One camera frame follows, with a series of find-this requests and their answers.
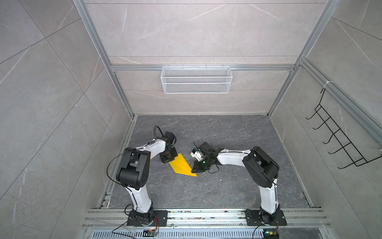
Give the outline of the yellow square paper sheet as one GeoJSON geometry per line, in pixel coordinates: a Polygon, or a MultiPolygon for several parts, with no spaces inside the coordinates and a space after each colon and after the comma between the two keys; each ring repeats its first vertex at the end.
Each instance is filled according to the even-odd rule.
{"type": "Polygon", "coordinates": [[[192,173],[192,169],[184,159],[181,153],[179,153],[173,161],[170,162],[170,165],[175,173],[197,177],[195,173],[192,173]]]}

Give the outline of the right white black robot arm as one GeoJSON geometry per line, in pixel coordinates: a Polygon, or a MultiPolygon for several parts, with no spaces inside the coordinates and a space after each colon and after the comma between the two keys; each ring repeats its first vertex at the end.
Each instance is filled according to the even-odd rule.
{"type": "Polygon", "coordinates": [[[259,186],[261,206],[259,219],[263,224],[276,221],[281,213],[277,198],[277,182],[279,165],[260,147],[248,150],[215,150],[208,143],[195,148],[191,152],[195,159],[192,173],[210,170],[213,165],[235,165],[247,169],[253,181],[259,186]]]}

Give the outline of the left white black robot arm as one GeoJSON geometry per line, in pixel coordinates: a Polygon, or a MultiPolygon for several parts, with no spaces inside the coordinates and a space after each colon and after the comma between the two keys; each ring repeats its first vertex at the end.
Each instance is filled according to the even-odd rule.
{"type": "Polygon", "coordinates": [[[154,221],[153,203],[146,188],[151,159],[159,155],[162,163],[175,160],[178,156],[174,147],[176,141],[176,136],[167,131],[144,146],[127,147],[123,152],[115,178],[132,200],[133,208],[129,216],[143,226],[154,221]]]}

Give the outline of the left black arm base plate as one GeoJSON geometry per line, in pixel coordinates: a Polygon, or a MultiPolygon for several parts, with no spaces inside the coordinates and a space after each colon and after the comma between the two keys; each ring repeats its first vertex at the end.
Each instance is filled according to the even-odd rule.
{"type": "Polygon", "coordinates": [[[143,227],[165,227],[168,220],[168,211],[166,210],[149,210],[147,213],[138,213],[132,211],[129,213],[128,226],[143,227]]]}

